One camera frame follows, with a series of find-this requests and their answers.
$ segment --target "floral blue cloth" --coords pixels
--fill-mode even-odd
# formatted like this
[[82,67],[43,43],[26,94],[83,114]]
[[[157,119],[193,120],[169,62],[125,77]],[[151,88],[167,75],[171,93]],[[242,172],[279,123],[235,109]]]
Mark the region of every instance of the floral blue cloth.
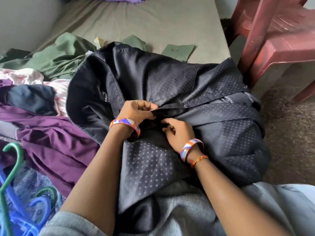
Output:
[[[39,190],[44,187],[54,187],[50,179],[32,168],[26,167],[24,162],[23,166],[19,169],[17,176],[14,178],[12,183],[16,195],[21,200],[22,204],[26,207],[26,210],[30,213],[32,220],[34,222],[38,221],[43,213],[42,203],[38,203],[36,206],[33,207],[27,206]],[[45,192],[43,196],[47,196],[50,200],[52,200],[52,193],[50,191]],[[51,209],[48,221],[55,215],[55,213],[59,211],[64,201],[65,197],[63,197],[57,191],[57,202],[55,206]],[[7,203],[9,205],[9,208],[13,207],[12,202],[10,202],[9,198],[7,198]]]

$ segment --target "bangle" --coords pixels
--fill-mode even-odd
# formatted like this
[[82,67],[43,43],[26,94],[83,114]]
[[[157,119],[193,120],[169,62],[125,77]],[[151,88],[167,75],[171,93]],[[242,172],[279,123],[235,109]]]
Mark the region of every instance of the bangle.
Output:
[[203,155],[203,156],[199,157],[199,158],[198,158],[197,160],[195,160],[195,161],[190,160],[190,162],[191,162],[191,168],[193,168],[193,166],[194,166],[198,161],[200,161],[200,160],[202,160],[202,159],[204,159],[204,158],[208,158],[208,156]]
[[137,132],[138,137],[140,135],[140,128],[139,128],[138,124],[136,124],[131,119],[128,119],[128,118],[116,118],[116,119],[112,120],[111,124],[109,125],[109,129],[115,124],[128,125],[128,126],[132,127]]
[[181,150],[181,153],[180,153],[180,158],[182,159],[183,162],[186,162],[186,157],[187,157],[187,153],[188,151],[191,149],[191,147],[193,145],[195,145],[196,143],[199,143],[199,145],[202,147],[202,151],[203,151],[203,142],[200,141],[199,139],[191,139],[190,141],[188,141],[183,149]]

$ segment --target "white cloth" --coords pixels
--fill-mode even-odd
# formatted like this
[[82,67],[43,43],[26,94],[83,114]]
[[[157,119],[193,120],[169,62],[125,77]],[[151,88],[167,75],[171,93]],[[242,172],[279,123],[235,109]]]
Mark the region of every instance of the white cloth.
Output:
[[70,80],[57,79],[51,82],[43,81],[44,76],[35,69],[25,68],[20,70],[0,69],[0,79],[9,79],[14,85],[22,84],[45,84],[53,87],[55,90],[55,109],[57,116],[67,117],[65,110],[65,101],[67,98],[68,86]]

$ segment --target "right hand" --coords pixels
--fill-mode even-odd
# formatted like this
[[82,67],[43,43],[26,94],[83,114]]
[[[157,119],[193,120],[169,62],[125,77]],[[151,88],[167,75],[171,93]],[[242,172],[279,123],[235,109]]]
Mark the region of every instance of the right hand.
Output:
[[[166,138],[171,147],[178,153],[181,153],[184,145],[191,139],[195,138],[194,130],[189,123],[179,121],[174,118],[165,118],[161,123],[167,123],[168,126],[163,128]],[[187,154],[187,159],[193,161],[203,154],[197,144],[193,145]]]

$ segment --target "mattress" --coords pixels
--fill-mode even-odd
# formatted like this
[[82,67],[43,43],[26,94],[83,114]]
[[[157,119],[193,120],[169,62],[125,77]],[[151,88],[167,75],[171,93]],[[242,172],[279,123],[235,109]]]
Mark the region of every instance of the mattress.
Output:
[[136,35],[160,54],[167,44],[191,45],[189,63],[221,63],[230,52],[214,0],[146,0],[143,3],[72,0],[37,51],[70,32],[106,43]]

